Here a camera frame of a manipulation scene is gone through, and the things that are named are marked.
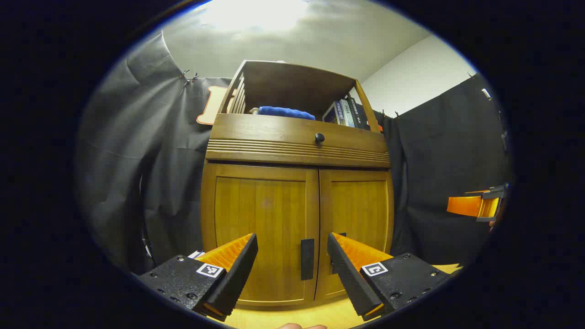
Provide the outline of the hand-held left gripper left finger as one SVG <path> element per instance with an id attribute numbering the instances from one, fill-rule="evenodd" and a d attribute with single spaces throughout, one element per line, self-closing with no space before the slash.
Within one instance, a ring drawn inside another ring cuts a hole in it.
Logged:
<path id="1" fill-rule="evenodd" d="M 196 257 L 176 255 L 138 279 L 172 304 L 225 321 L 246 285 L 257 252 L 257 236 L 249 233 Z"/>

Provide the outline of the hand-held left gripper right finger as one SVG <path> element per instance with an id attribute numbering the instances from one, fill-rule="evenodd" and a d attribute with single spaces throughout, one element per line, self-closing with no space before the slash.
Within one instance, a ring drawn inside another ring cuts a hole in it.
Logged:
<path id="1" fill-rule="evenodd" d="M 354 310 L 364 321 L 405 308 L 451 278 L 412 253 L 391 256 L 338 233 L 329 234 L 327 248 Z"/>

